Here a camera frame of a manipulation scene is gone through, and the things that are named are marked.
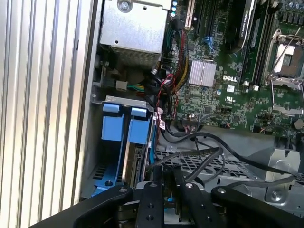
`heatsink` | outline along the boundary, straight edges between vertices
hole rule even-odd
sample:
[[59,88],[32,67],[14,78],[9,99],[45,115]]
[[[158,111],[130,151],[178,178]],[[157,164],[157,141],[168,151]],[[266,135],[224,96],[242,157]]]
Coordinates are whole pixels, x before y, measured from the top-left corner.
[[171,0],[106,0],[100,44],[126,66],[151,69],[162,54]]
[[213,87],[217,64],[210,60],[193,60],[189,84],[194,86]]

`label sticker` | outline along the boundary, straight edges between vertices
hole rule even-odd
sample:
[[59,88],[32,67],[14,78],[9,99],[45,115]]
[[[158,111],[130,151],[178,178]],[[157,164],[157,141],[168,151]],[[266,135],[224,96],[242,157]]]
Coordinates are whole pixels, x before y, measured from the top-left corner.
[[228,85],[227,86],[227,92],[229,92],[229,93],[234,93],[234,86],[232,85]]
[[166,130],[166,123],[163,120],[160,120],[160,128]]

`screw hole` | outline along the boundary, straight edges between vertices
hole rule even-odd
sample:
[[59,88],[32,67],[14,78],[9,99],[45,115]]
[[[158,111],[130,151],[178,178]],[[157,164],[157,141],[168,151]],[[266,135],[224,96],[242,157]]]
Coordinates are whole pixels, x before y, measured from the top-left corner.
[[207,222],[212,222],[212,219],[211,219],[210,216],[207,216],[207,217],[206,217],[206,220],[207,220]]
[[146,217],[146,220],[148,220],[148,221],[153,221],[153,220],[154,220],[154,217],[153,217],[152,215],[148,215],[148,216]]
[[110,180],[106,181],[104,184],[105,184],[105,186],[112,186],[113,185],[112,181],[110,181]]

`blue wire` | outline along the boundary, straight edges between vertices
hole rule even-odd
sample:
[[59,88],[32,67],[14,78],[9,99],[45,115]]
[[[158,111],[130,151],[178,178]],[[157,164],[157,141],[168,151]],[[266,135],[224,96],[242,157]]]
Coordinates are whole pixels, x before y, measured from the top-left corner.
[[152,136],[152,144],[150,149],[150,163],[154,163],[154,140],[155,140],[155,134],[156,134],[156,127],[154,127],[153,136]]

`black cable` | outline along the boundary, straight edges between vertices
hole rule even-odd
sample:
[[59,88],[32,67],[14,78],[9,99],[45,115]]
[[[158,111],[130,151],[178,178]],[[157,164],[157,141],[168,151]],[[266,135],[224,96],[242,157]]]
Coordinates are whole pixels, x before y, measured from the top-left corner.
[[166,121],[166,131],[174,136],[174,137],[177,137],[177,138],[180,138],[180,137],[183,137],[183,136],[186,136],[186,133],[185,132],[173,132],[171,130],[171,121]]
[[207,146],[209,148],[212,148],[212,146],[209,146],[208,144],[205,144],[203,142],[197,141],[198,144],[202,145],[202,146]]
[[222,160],[223,160],[223,165],[222,167],[210,178],[208,178],[207,180],[204,180],[203,182],[206,184],[210,181],[212,181],[213,179],[217,178],[224,170],[225,168],[225,163],[226,163],[226,159],[225,159],[225,156],[221,153],[220,156],[222,157]]
[[166,95],[168,97],[168,112],[167,115],[170,115],[172,112],[172,95],[171,92],[169,90],[169,88],[163,84],[162,85],[162,81],[159,77],[157,77],[155,74],[151,73],[153,79],[157,82],[157,84],[159,84],[160,86],[162,86],[162,88],[164,89],[164,91],[166,92]]
[[222,139],[220,139],[219,137],[213,135],[213,134],[210,134],[210,133],[206,133],[206,132],[197,132],[197,133],[193,133],[193,134],[189,134],[187,136],[185,136],[184,138],[180,139],[180,140],[177,140],[177,141],[171,141],[171,140],[168,140],[167,137],[165,136],[165,134],[162,132],[162,135],[164,137],[164,139],[170,143],[173,143],[173,144],[179,144],[187,139],[190,139],[190,138],[193,138],[193,137],[198,137],[198,136],[204,136],[204,137],[209,137],[211,139],[214,139],[216,141],[218,141],[223,147],[225,147],[233,156],[235,156],[237,159],[239,159],[241,162],[245,162],[249,165],[252,165],[252,166],[255,166],[259,169],[262,169],[262,170],[265,170],[265,171],[269,171],[269,172],[275,172],[275,173],[280,173],[280,174],[285,174],[285,173],[288,173],[288,174],[291,174],[291,175],[294,175],[294,176],[297,176],[298,174],[297,173],[293,173],[293,172],[290,172],[290,171],[283,171],[283,170],[280,170],[280,169],[277,169],[277,168],[273,168],[273,167],[270,167],[268,165],[264,165],[264,164],[260,164],[256,161],[252,161],[246,157],[243,157],[241,155],[239,155],[238,153],[235,152],[235,150],[233,150],[227,143],[225,143]]
[[250,180],[248,181],[247,180],[247,181],[234,182],[232,184],[227,185],[226,187],[235,188],[236,186],[244,184],[244,185],[249,186],[249,187],[269,188],[269,187],[275,187],[279,184],[290,183],[294,180],[295,180],[295,176],[282,178],[282,179],[279,179],[279,180],[274,181],[274,182],[259,182],[259,181],[250,181]]
[[195,147],[196,147],[196,149],[199,151],[198,139],[195,138],[194,142],[195,142]]
[[193,181],[203,170],[206,168],[210,162],[212,162],[215,158],[217,158],[220,154],[223,153],[223,149],[220,147],[217,147],[217,151],[205,158],[205,160],[186,178],[185,181]]
[[148,96],[144,96],[143,98],[145,99],[146,102],[150,104],[152,108],[154,108],[154,111],[157,112],[155,103]]
[[153,168],[154,166],[156,165],[161,165],[177,156],[206,156],[208,154],[213,154],[214,152],[218,151],[219,150],[219,147],[216,147],[216,148],[210,148],[210,149],[204,149],[204,150],[195,150],[195,151],[179,151],[179,152],[175,152],[173,154],[170,154],[169,156],[163,158],[163,159],[160,159],[159,161],[149,165],[146,169],[146,171],[148,171],[149,169]]

